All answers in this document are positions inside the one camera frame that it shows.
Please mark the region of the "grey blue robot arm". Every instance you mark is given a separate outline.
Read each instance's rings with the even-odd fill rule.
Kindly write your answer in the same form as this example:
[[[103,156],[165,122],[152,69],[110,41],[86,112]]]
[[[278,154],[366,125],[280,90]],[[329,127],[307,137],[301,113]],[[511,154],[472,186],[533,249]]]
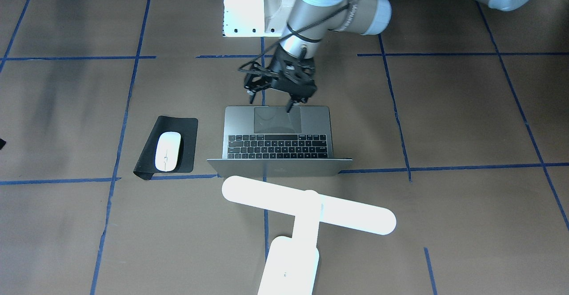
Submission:
[[[529,0],[474,0],[504,12],[520,8]],[[307,103],[317,90],[314,56],[329,31],[378,35],[392,17],[389,0],[296,0],[287,17],[267,67],[256,60],[240,66],[245,74],[244,89],[252,104],[267,89],[288,93],[286,111],[297,103]]]

